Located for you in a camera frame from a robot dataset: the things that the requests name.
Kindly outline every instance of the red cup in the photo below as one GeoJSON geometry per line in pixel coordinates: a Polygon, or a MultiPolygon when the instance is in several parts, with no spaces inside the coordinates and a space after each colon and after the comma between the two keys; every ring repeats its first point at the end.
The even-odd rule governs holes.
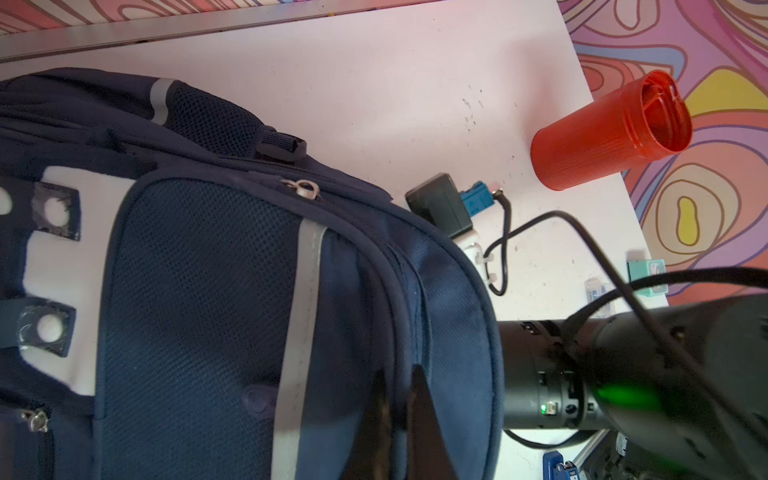
{"type": "Polygon", "coordinates": [[[563,190],[678,154],[693,133],[674,79],[652,71],[542,128],[531,161],[544,185],[563,190]]]}

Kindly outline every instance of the white patch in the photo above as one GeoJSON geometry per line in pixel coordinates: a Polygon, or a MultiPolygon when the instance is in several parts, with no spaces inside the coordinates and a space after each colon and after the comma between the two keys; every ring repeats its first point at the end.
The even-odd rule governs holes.
{"type": "Polygon", "coordinates": [[[32,232],[23,286],[28,295],[74,307],[69,354],[61,358],[35,347],[22,358],[79,395],[96,392],[96,352],[104,262],[115,215],[135,180],[69,167],[48,167],[41,181],[80,192],[80,241],[32,232]]]}

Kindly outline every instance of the white circle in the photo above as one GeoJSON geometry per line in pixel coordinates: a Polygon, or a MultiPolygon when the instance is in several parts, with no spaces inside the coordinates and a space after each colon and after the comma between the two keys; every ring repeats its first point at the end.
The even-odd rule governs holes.
{"type": "Polygon", "coordinates": [[[69,223],[69,209],[60,198],[51,197],[43,205],[45,219],[54,227],[63,227],[69,223]]]}
{"type": "Polygon", "coordinates": [[[38,336],[46,343],[53,343],[64,335],[64,323],[58,315],[49,313],[38,320],[38,336]]]}
{"type": "Polygon", "coordinates": [[[0,215],[8,215],[13,210],[13,199],[8,191],[0,187],[0,215]]]}

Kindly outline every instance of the yellow blob pattern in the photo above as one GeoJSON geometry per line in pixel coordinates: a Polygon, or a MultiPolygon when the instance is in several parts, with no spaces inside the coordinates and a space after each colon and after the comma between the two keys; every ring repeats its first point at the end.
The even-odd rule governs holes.
{"type": "Polygon", "coordinates": [[[699,242],[699,217],[696,202],[690,197],[677,199],[677,239],[692,247],[699,242]]]}
{"type": "Polygon", "coordinates": [[[695,117],[711,111],[768,110],[768,97],[742,75],[721,68],[705,78],[685,104],[695,117]]]}

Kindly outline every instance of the green light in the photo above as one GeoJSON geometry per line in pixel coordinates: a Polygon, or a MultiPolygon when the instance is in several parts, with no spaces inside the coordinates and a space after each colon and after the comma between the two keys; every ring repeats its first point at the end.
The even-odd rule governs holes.
{"type": "Polygon", "coordinates": [[[658,394],[647,386],[606,385],[598,390],[598,398],[626,409],[662,410],[658,394]]]}
{"type": "Polygon", "coordinates": [[[659,465],[662,465],[665,468],[670,469],[672,472],[682,475],[683,473],[687,472],[687,468],[683,467],[682,465],[679,465],[673,461],[671,461],[668,458],[662,457],[662,456],[654,456],[656,461],[659,463],[659,465]]]}

